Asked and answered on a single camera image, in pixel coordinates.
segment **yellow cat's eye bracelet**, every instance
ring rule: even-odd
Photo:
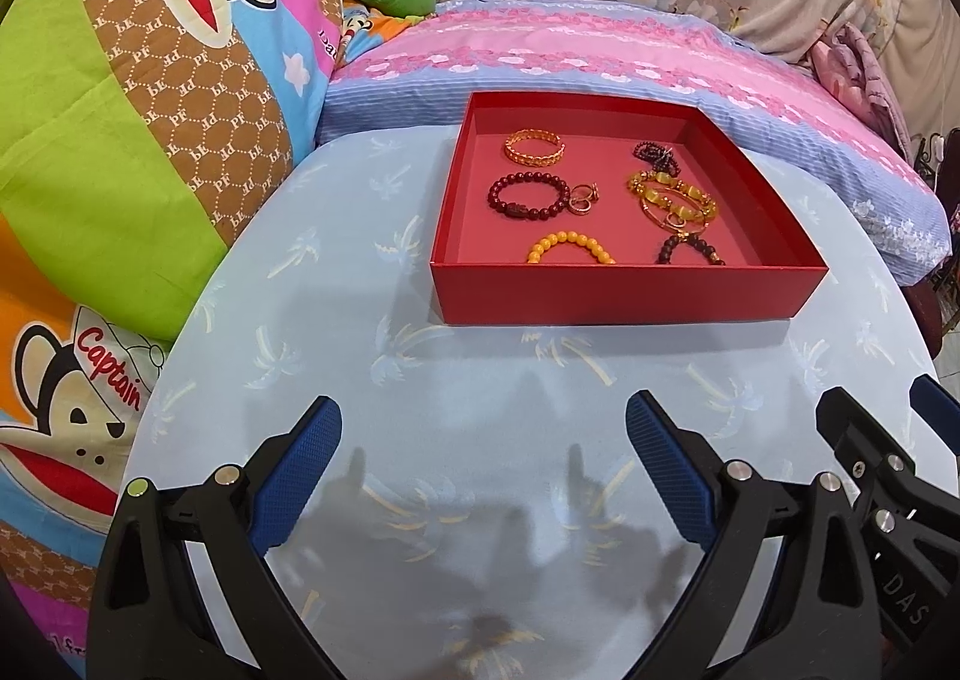
[[[663,190],[657,190],[651,183],[663,185]],[[683,228],[688,223],[699,223],[707,227],[717,217],[717,204],[707,193],[683,180],[671,177],[664,171],[640,171],[631,174],[627,180],[627,188],[640,198],[640,204],[657,225],[669,230]],[[670,200],[670,195],[678,195],[691,206]],[[650,212],[648,204],[652,204],[666,212],[666,219],[659,220]]]
[[[578,247],[583,247],[590,251],[590,255],[593,255],[598,263],[606,263],[607,265],[616,263],[616,261],[610,257],[610,253],[608,253],[596,239],[591,239],[584,234],[578,234],[577,231],[557,231],[556,234],[547,234],[547,236],[544,236],[543,239],[530,248],[530,255],[527,255],[527,263],[539,263],[544,253],[558,244],[574,244]]]

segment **red box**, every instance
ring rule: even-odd
[[[568,182],[597,183],[585,216],[510,219],[487,203],[490,186],[525,169],[504,154],[523,128],[560,135],[563,158],[549,169]],[[680,244],[657,265],[668,231],[627,190],[649,164],[637,142],[673,148],[680,178],[718,204],[704,238],[725,266]],[[521,151],[528,151],[520,146]],[[531,151],[544,151],[539,147]],[[549,206],[549,185],[511,185],[505,201]],[[526,263],[546,234],[573,230],[597,239],[616,265],[560,245]],[[827,266],[779,194],[736,145],[697,109],[659,101],[558,92],[474,92],[453,152],[430,257],[443,320],[450,325],[635,325],[768,320],[796,314]]]

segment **green stripe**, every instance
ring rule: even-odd
[[[0,71],[0,212],[64,295],[172,341],[227,247],[127,100],[83,1],[16,0]]]

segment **pink flower pattern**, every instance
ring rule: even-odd
[[[575,43],[570,44],[569,51],[541,53],[527,49],[517,52],[508,41],[512,34],[521,35],[533,28],[544,31],[551,27],[579,31],[584,35],[610,34],[628,41],[657,41],[661,49],[667,46],[671,51],[675,50],[677,59],[668,68],[663,65],[645,68],[642,63],[619,57],[584,54],[576,50]],[[458,30],[463,30],[464,36],[469,35],[469,46],[458,44],[448,49],[438,49],[436,31],[440,29],[448,31],[450,35],[447,38],[451,41],[456,38]],[[496,34],[485,33],[490,29],[496,29]],[[416,39],[424,34],[431,40],[429,52],[400,51],[403,46],[418,46]],[[490,39],[496,40],[497,44],[490,43]],[[484,49],[484,45],[479,44],[481,40],[487,42],[486,47],[496,49]],[[704,74],[695,68],[698,56],[724,60],[733,68],[750,70],[755,74],[755,82],[763,83],[765,87],[744,87]],[[528,8],[449,12],[410,28],[401,39],[384,44],[355,63],[341,68],[333,78],[391,79],[427,68],[470,73],[480,65],[518,68],[531,75],[577,70],[582,74],[616,78],[614,81],[632,80],[657,84],[666,89],[681,89],[680,92],[712,92],[740,108],[762,109],[773,118],[805,124],[821,136],[843,143],[858,155],[875,161],[901,180],[929,192],[923,180],[904,159],[836,103],[814,80],[781,61],[732,46],[712,27],[670,27],[654,17],[630,20],[599,17],[587,12],[547,14]],[[798,94],[798,97],[784,100],[784,95],[791,92]],[[829,112],[832,117],[829,123],[803,106],[803,99],[810,98],[818,102],[821,112]]]

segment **table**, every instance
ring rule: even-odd
[[[203,292],[128,461],[126,479],[201,482],[333,397],[342,443],[268,561],[347,678],[620,678],[700,558],[627,441],[640,388],[722,458],[810,482],[838,470],[813,410],[840,384],[956,492],[954,457],[908,406],[934,374],[920,332],[822,183],[751,154],[830,267],[793,320],[454,330],[428,258],[456,135],[357,134],[304,161]],[[768,544],[721,658],[749,632]],[[224,645],[250,660],[191,556]]]

